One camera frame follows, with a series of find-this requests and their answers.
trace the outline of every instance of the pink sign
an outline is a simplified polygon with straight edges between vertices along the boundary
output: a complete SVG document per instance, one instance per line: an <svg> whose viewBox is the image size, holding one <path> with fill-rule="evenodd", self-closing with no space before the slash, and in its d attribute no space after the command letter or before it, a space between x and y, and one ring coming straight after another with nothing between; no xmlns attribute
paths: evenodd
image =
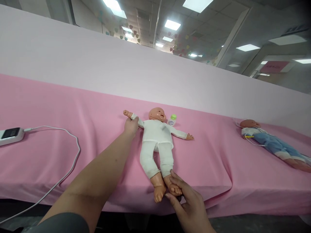
<svg viewBox="0 0 311 233"><path fill-rule="evenodd" d="M260 70L262 73L279 73L289 61L268 61Z"/></svg>

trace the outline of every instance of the device display screen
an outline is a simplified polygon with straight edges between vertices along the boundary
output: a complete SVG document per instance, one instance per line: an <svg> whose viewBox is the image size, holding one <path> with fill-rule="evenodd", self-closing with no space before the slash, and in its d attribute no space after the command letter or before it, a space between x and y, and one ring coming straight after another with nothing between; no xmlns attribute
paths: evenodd
<svg viewBox="0 0 311 233"><path fill-rule="evenodd" d="M4 131L4 134L1 137L1 139L16 137L18 135L19 130L20 128L7 129L6 131Z"/></svg>

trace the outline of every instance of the dark sleeve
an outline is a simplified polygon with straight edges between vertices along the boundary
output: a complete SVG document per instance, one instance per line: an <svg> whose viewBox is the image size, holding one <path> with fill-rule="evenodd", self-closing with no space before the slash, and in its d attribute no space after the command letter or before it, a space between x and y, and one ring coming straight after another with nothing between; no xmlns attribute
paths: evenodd
<svg viewBox="0 0 311 233"><path fill-rule="evenodd" d="M54 215L32 228L29 233L89 233L87 222L75 213Z"/></svg>

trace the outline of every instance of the doll in blue outfit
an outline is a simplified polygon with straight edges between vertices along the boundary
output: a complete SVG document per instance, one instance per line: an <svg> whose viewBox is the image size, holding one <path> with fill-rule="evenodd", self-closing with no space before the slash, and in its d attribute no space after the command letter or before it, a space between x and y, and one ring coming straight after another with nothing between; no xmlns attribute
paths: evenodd
<svg viewBox="0 0 311 233"><path fill-rule="evenodd" d="M261 129L259 123L254 120L244 120L240 123L240 126L242 127L242 137L244 139L252 137L260 145L263 145L267 151L293 168L311 173L311 158L300 154L286 142Z"/></svg>

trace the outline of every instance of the doll head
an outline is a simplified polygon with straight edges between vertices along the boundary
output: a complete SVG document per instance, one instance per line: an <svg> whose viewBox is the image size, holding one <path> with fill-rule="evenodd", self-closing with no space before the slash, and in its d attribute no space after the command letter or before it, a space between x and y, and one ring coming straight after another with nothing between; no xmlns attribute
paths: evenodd
<svg viewBox="0 0 311 233"><path fill-rule="evenodd" d="M149 120L159 120L164 122L166 120L164 110L159 107L151 109L149 112Z"/></svg>
<svg viewBox="0 0 311 233"><path fill-rule="evenodd" d="M254 120L244 120L240 123L242 128L260 128L260 124L255 122Z"/></svg>

